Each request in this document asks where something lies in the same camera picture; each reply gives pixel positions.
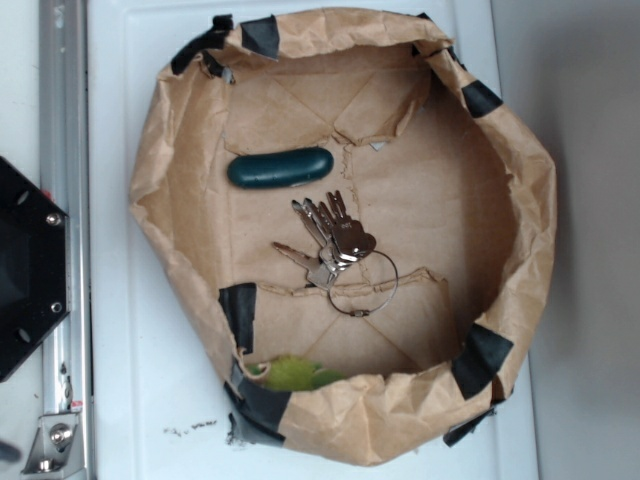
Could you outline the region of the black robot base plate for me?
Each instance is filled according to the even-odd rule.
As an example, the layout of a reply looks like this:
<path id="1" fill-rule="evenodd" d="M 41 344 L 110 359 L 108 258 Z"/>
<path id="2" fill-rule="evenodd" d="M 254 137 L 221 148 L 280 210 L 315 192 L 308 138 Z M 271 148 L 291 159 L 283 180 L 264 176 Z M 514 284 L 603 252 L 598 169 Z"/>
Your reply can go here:
<path id="1" fill-rule="evenodd" d="M 67 316 L 68 216 L 1 160 L 1 380 Z"/>

